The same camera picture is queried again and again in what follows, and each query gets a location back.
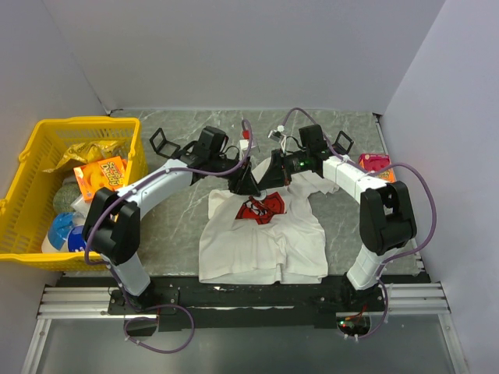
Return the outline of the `white Coca-Cola t-shirt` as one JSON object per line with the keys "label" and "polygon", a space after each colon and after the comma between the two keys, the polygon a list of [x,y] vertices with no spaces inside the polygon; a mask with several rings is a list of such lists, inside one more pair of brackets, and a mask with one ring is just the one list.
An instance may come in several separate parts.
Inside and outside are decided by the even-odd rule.
{"label": "white Coca-Cola t-shirt", "polygon": [[214,189],[200,236],[200,282],[205,284],[319,284],[328,274],[326,235],[310,195],[338,191],[312,171],[292,176],[263,199]]}

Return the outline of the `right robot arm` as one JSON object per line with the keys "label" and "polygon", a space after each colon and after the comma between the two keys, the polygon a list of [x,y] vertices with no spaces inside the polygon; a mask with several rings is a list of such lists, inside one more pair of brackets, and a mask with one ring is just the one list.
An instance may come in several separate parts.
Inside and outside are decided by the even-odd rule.
{"label": "right robot arm", "polygon": [[344,307],[356,311],[367,303],[366,289],[377,283],[383,262],[416,235],[409,190],[403,182],[386,182],[350,164],[347,150],[338,153],[320,125],[301,128],[299,136],[302,149],[290,154],[274,150],[270,166],[256,186],[260,191],[282,187],[292,182],[294,174],[312,171],[359,204],[362,246],[346,274],[350,285],[341,291]]}

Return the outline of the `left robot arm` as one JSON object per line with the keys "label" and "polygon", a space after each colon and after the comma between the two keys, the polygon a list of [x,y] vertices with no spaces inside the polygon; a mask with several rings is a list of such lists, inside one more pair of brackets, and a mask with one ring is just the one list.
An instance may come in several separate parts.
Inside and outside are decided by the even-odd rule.
{"label": "left robot arm", "polygon": [[229,159],[225,154],[226,133],[205,127],[199,138],[180,146],[161,139],[154,151],[165,158],[156,171],[116,191],[98,189],[92,199],[83,226],[86,242],[84,260],[95,262],[90,253],[97,253],[115,278],[123,298],[135,312],[145,313],[154,304],[154,285],[138,256],[140,224],[157,205],[204,177],[225,178],[231,186],[250,176],[250,152],[253,131],[250,122],[242,121],[242,155]]}

